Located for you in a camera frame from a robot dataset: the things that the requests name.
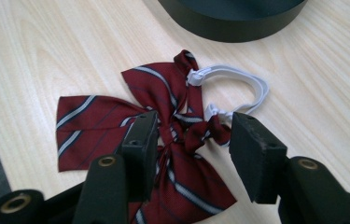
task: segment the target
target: striped bow tie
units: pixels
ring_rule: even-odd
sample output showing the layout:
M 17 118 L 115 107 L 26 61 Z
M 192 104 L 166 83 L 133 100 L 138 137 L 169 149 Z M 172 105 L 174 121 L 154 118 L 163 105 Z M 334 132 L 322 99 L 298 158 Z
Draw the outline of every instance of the striped bow tie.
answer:
M 231 130 L 217 116 L 203 120 L 201 87 L 187 84 L 191 69 L 198 70 L 198 65 L 183 50 L 173 63 L 123 72 L 142 107 L 108 96 L 61 97 L 56 132 L 59 170 L 88 169 L 95 158 L 114 152 L 135 117 L 156 110 L 163 142 L 158 146 L 156 185 L 149 203 L 129 204 L 130 221 L 192 223 L 233 205 L 236 200 L 215 169 L 195 152 L 210 137 L 226 146 Z

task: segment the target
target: black tray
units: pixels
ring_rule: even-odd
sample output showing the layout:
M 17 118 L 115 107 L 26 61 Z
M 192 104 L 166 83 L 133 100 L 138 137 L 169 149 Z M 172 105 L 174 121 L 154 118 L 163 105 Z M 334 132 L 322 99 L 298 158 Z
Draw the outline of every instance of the black tray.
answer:
M 159 0 L 186 30 L 221 42 L 246 42 L 287 26 L 307 0 Z

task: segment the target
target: white strap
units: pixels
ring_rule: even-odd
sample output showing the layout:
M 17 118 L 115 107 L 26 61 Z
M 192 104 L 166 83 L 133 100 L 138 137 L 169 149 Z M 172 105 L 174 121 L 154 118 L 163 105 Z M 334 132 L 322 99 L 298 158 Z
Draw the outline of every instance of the white strap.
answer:
M 253 87 L 255 100 L 251 104 L 239 105 L 231 112 L 221 110 L 214 104 L 210 104 L 204 111 L 204 117 L 206 120 L 210 120 L 212 116 L 218 115 L 220 120 L 231 122 L 233 112 L 243 112 L 245 114 L 249 114 L 261 105 L 269 91 L 268 83 L 261 77 L 256 77 L 255 75 L 224 64 L 205 67 L 198 71 L 191 69 L 188 75 L 188 83 L 192 86 L 201 86 L 205 80 L 215 76 L 233 77 L 246 82 Z

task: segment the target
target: wooden table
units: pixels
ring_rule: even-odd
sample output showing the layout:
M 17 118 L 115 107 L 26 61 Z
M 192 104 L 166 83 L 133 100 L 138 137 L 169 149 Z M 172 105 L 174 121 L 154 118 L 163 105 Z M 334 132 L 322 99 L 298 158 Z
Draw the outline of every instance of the wooden table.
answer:
M 226 63 L 268 80 L 253 113 L 288 146 L 288 156 L 323 162 L 350 191 L 350 0 L 310 0 L 285 29 L 248 43 L 203 39 L 177 25 L 158 1 L 0 0 L 0 159 L 13 190 L 49 198 L 86 172 L 58 173 L 60 96 L 101 94 L 134 102 L 120 72 L 171 62 L 190 50 L 200 67 Z M 226 78 L 203 86 L 204 104 L 231 109 L 251 89 Z M 252 204 L 226 148 L 202 154 L 238 203 L 203 223 L 278 223 L 277 207 Z

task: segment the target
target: bow tie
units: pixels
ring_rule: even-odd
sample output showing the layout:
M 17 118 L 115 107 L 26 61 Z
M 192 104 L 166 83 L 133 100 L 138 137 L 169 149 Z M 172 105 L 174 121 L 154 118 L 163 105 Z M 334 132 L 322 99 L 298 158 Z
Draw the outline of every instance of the bow tie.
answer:
M 191 70 L 198 70 L 198 65 L 183 50 L 173 63 L 123 72 L 142 107 L 109 96 L 61 97 L 56 132 L 59 170 L 88 169 L 95 158 L 114 152 L 138 115 L 156 110 L 162 145 L 155 187 L 149 203 L 130 203 L 130 221 L 192 223 L 233 205 L 236 200 L 215 169 L 195 152 L 207 138 L 226 146 L 231 130 L 217 115 L 203 120 L 202 89 L 187 81 Z

